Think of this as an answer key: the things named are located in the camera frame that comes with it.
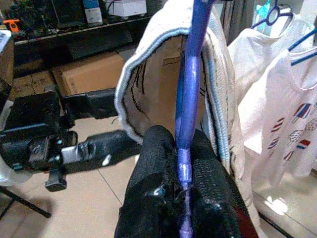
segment white t-shirt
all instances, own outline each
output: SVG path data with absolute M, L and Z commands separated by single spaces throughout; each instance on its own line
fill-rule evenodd
M 267 66 L 283 50 L 314 29 L 312 24 L 295 15 L 279 37 L 269 37 L 253 29 L 245 29 L 229 45 L 229 53 L 235 70 L 234 93 L 237 105 L 251 85 L 258 81 Z M 313 37 L 294 49 L 300 52 L 311 48 Z
M 254 83 L 238 109 L 244 145 L 254 151 L 252 180 L 278 185 L 284 172 L 309 175 L 317 155 L 317 51 L 281 52 Z

